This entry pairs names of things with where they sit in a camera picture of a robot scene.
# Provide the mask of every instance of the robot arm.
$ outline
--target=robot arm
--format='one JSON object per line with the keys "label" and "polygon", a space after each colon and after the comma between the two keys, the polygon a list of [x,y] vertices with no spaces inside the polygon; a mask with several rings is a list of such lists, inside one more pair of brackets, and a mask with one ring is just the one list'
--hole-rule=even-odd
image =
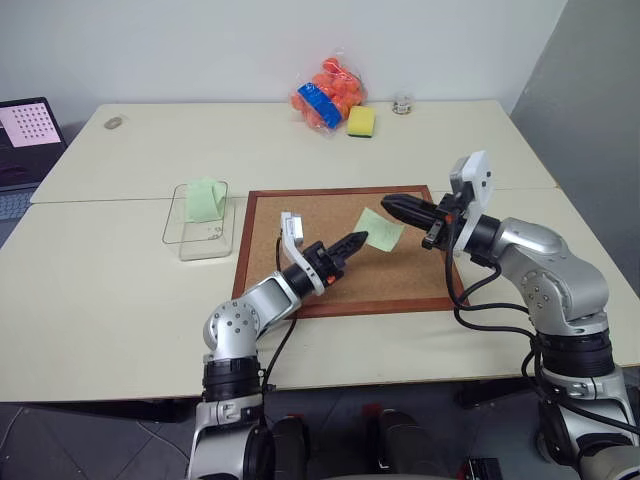
{"label": "robot arm", "polygon": [[613,362],[604,277],[552,230],[482,214],[492,190],[484,152],[459,162],[451,185],[453,194],[437,206],[403,194],[385,197],[382,205],[426,232],[423,247],[447,250],[450,235],[457,235],[455,250],[480,265],[498,266],[518,289],[536,330],[536,378],[546,392],[539,411],[549,455],[584,479],[638,472],[637,428],[622,371]]}
{"label": "robot arm", "polygon": [[282,244],[293,262],[219,305],[204,326],[210,353],[204,356],[203,401],[196,407],[189,479],[232,475],[257,480],[273,471],[273,439],[263,418],[256,340],[271,325],[300,308],[302,300],[344,275],[346,259],[367,233],[351,233],[330,248],[315,242],[299,252],[302,220],[283,212]]}

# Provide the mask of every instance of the green sticky note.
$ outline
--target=green sticky note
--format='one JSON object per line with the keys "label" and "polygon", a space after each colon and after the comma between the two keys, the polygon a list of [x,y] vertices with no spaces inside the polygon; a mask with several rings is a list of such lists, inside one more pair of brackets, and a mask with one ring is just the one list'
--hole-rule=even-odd
{"label": "green sticky note", "polygon": [[367,243],[383,252],[394,249],[404,231],[404,225],[390,222],[369,208],[360,215],[354,232],[369,232]]}
{"label": "green sticky note", "polygon": [[200,178],[187,185],[187,222],[202,223],[224,217],[227,186],[212,178]]}

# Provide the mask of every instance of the white bracket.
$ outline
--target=white bracket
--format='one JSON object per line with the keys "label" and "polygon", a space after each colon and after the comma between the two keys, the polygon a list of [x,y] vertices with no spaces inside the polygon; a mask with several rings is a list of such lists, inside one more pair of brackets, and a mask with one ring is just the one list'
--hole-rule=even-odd
{"label": "white bracket", "polygon": [[453,247],[454,251],[459,252],[467,246],[478,220],[489,205],[489,199],[494,190],[487,152],[484,150],[474,152],[469,157],[460,159],[449,174],[449,180],[454,195],[462,190],[465,183],[471,183],[473,188],[473,200],[465,213],[466,222]]}
{"label": "white bracket", "polygon": [[298,264],[304,271],[313,285],[315,294],[318,296],[322,295],[324,293],[322,280],[320,280],[316,271],[298,250],[298,246],[302,245],[304,240],[302,217],[295,213],[282,212],[280,214],[280,227],[282,228],[284,254],[291,262]]}

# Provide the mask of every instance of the yellow sponge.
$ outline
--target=yellow sponge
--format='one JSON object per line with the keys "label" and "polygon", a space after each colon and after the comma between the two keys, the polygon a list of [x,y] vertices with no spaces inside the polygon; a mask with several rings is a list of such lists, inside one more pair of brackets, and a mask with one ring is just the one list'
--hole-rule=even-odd
{"label": "yellow sponge", "polygon": [[347,135],[352,137],[370,137],[373,135],[373,123],[376,111],[371,107],[352,107],[347,121]]}

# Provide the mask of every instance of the small round object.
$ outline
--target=small round object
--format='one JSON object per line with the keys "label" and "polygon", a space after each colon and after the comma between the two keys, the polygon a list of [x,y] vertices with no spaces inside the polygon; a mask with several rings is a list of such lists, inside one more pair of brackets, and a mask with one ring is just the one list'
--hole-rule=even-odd
{"label": "small round object", "polygon": [[340,112],[340,116],[343,120],[349,118],[349,106],[343,102],[334,101],[333,104],[336,106],[338,111]]}
{"label": "small round object", "polygon": [[344,95],[347,92],[347,81],[339,76],[333,79],[331,87],[338,95]]}
{"label": "small round object", "polygon": [[397,113],[398,115],[407,115],[411,113],[412,108],[413,98],[409,94],[399,93],[393,99],[393,106],[391,107],[393,113]]}
{"label": "small round object", "polygon": [[293,105],[293,108],[300,112],[304,110],[304,99],[302,98],[302,95],[300,95],[299,93],[294,93],[293,95],[291,95],[291,105]]}
{"label": "small round object", "polygon": [[311,83],[313,83],[316,87],[329,87],[333,82],[333,77],[328,73],[318,73],[313,76],[311,79]]}
{"label": "small round object", "polygon": [[345,80],[345,85],[347,87],[347,91],[350,93],[356,93],[361,87],[360,81],[354,76],[349,76]]}
{"label": "small round object", "polygon": [[347,93],[344,97],[342,97],[342,102],[349,108],[354,105],[359,105],[362,101],[362,96],[357,93]]}
{"label": "small round object", "polygon": [[338,59],[335,57],[329,57],[324,62],[322,62],[322,68],[325,72],[328,73],[338,73],[342,71],[340,62],[338,62]]}
{"label": "small round object", "polygon": [[334,96],[335,93],[336,93],[335,90],[331,86],[328,86],[328,85],[318,85],[318,89],[329,98]]}
{"label": "small round object", "polygon": [[360,90],[351,94],[351,97],[354,99],[354,105],[360,105],[364,101],[364,95]]}
{"label": "small round object", "polygon": [[104,122],[104,128],[107,130],[113,130],[114,128],[118,128],[120,125],[122,125],[122,117],[112,117]]}
{"label": "small round object", "polygon": [[306,120],[307,125],[311,128],[320,128],[324,125],[322,117],[313,109],[308,110],[305,113],[304,119]]}

